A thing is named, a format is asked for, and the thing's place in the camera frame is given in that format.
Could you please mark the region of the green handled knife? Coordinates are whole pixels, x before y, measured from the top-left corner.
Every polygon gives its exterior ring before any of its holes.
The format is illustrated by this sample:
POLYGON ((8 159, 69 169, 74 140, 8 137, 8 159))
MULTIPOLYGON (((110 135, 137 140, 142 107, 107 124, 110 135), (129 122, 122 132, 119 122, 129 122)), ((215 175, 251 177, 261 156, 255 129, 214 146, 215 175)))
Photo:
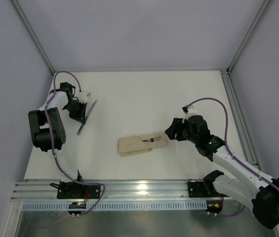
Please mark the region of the green handled knife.
POLYGON ((80 126, 79 130, 77 131, 77 135, 79 135, 83 129, 83 127, 85 126, 88 117, 90 116, 91 112, 93 111, 93 108, 95 107, 96 103, 97 103, 97 99, 94 101, 94 103, 91 105, 91 107, 89 108, 89 110, 87 111, 87 114, 85 116, 85 122, 80 126))

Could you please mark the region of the silver fork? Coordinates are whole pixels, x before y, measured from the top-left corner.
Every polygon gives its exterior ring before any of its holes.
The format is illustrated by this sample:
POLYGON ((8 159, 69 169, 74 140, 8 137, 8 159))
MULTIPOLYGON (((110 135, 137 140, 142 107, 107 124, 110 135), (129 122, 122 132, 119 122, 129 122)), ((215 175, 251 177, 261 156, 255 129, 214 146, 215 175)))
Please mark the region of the silver fork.
POLYGON ((155 136, 155 137, 144 139, 142 141, 145 142, 145 143, 155 143, 155 142, 159 142, 161 139, 162 139, 162 135, 158 135, 158 136, 155 136))

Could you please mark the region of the beige cloth napkin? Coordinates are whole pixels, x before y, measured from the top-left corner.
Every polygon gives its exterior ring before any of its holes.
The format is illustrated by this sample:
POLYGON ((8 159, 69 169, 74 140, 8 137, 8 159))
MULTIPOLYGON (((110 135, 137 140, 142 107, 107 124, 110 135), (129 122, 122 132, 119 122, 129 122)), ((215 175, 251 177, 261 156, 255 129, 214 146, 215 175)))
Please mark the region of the beige cloth napkin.
POLYGON ((164 132, 120 138, 117 141, 117 151, 121 157, 148 153, 154 149, 168 145, 168 139, 164 132), (162 135, 162 139, 155 143, 145 143, 142 140, 162 135))

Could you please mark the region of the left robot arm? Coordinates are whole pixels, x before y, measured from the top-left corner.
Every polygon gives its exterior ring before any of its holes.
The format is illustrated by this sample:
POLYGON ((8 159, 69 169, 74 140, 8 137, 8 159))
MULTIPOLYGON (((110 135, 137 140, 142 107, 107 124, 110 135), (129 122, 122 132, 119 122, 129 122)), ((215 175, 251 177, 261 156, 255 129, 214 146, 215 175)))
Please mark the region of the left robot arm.
POLYGON ((59 88, 50 91, 43 106, 28 113, 33 146, 51 157, 62 174, 59 184, 50 184, 61 195, 82 192, 83 178, 65 153, 67 136, 60 112, 68 111, 70 119, 84 126, 86 109, 87 102, 75 96, 75 86, 63 82, 59 88))

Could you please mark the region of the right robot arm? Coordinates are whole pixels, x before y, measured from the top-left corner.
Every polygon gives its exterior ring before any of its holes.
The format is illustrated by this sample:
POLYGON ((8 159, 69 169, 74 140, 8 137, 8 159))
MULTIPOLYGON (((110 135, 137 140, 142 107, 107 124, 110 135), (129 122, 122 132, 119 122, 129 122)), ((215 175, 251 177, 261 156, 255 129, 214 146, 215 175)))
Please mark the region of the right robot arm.
POLYGON ((228 149, 225 141, 211 134, 202 116, 174 118, 165 134, 170 140, 193 143, 200 155, 235 176, 233 180, 219 170, 206 175, 203 186, 209 195, 222 194, 233 198, 250 209, 268 229, 279 224, 279 178, 266 175, 238 158, 228 149))

